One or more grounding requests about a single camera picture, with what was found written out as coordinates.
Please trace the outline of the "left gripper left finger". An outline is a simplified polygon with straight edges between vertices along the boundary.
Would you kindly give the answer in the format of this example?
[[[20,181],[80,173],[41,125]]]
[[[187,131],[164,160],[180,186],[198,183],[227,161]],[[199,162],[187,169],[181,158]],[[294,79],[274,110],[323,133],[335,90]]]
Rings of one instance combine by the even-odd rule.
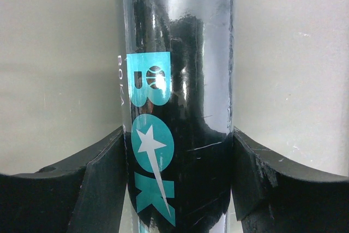
[[[1,175],[1,232],[118,232],[123,129],[35,173]]]

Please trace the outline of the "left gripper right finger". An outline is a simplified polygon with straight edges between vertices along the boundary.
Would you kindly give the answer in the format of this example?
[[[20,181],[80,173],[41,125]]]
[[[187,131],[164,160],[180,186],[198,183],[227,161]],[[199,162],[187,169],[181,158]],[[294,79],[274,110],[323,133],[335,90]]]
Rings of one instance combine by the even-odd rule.
[[[305,166],[233,131],[232,196],[244,232],[348,232],[348,177]]]

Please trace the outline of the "black shuttlecock tube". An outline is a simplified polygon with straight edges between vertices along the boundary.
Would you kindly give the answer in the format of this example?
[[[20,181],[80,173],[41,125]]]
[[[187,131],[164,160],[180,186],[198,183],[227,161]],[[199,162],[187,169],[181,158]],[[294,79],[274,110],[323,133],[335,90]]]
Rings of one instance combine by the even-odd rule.
[[[116,0],[132,232],[226,232],[233,0]]]

